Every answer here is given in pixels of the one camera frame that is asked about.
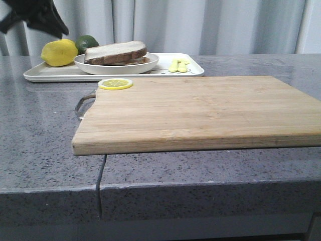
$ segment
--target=lemon slice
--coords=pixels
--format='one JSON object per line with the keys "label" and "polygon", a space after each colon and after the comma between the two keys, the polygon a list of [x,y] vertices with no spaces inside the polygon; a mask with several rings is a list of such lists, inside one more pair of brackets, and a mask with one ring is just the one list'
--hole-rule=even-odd
{"label": "lemon slice", "polygon": [[132,86],[132,80],[115,78],[115,79],[103,79],[98,82],[98,87],[102,89],[118,90],[127,89]]}

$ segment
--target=yellow object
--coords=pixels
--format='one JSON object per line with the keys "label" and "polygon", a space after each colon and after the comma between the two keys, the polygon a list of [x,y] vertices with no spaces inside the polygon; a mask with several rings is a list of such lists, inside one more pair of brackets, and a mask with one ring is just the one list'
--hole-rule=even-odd
{"label": "yellow object", "polygon": [[179,60],[178,59],[173,59],[172,64],[169,67],[169,72],[177,72],[179,67]]}
{"label": "yellow object", "polygon": [[130,79],[103,79],[98,82],[98,87],[108,90],[127,89],[132,87],[132,80]]}
{"label": "yellow object", "polygon": [[188,59],[173,59],[172,63],[169,67],[169,72],[182,72],[185,73],[187,72],[187,67],[186,65],[189,64]]}
{"label": "yellow object", "polygon": [[177,68],[178,72],[181,72],[181,73],[187,72],[186,65],[189,64],[190,62],[187,59],[180,59],[179,61],[180,61],[179,66]]}
{"label": "yellow object", "polygon": [[42,48],[40,57],[50,66],[58,67],[70,64],[78,55],[75,42],[70,39],[61,39],[50,42]]}

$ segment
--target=white tray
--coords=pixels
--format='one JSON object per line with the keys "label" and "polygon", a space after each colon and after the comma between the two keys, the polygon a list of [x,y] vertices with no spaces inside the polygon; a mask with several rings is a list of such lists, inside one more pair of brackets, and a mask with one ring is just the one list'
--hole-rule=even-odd
{"label": "white tray", "polygon": [[[182,53],[157,53],[159,55],[159,62],[155,68],[149,72],[142,74],[118,74],[118,75],[96,75],[88,74],[80,70],[75,64],[70,64],[62,67],[51,67],[45,62],[35,66],[34,68],[24,73],[25,79],[31,82],[84,82],[84,81],[99,81],[103,78],[114,77],[178,77],[178,76],[203,76],[204,69],[199,66],[189,55]],[[189,59],[190,64],[187,65],[188,72],[186,73],[170,73],[169,66],[173,58]]]}

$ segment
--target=white bowl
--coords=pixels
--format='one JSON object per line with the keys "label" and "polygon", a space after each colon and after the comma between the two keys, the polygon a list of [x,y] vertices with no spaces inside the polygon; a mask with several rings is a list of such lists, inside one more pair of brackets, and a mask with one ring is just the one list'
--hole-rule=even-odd
{"label": "white bowl", "polygon": [[84,54],[76,56],[74,62],[78,68],[89,74],[141,74],[153,69],[159,61],[159,56],[156,54],[147,53],[145,57],[150,59],[149,63],[125,66],[85,64]]}

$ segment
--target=yellow lemon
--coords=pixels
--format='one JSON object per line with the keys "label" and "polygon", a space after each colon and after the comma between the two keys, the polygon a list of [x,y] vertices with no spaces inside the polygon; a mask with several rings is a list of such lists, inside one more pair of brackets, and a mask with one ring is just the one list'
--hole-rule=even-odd
{"label": "yellow lemon", "polygon": [[70,64],[78,55],[75,42],[70,39],[61,39],[50,42],[42,48],[40,57],[50,66],[58,67]]}
{"label": "yellow lemon", "polygon": [[124,78],[103,79],[98,82],[98,87],[108,90],[127,89],[132,87],[132,80]]}

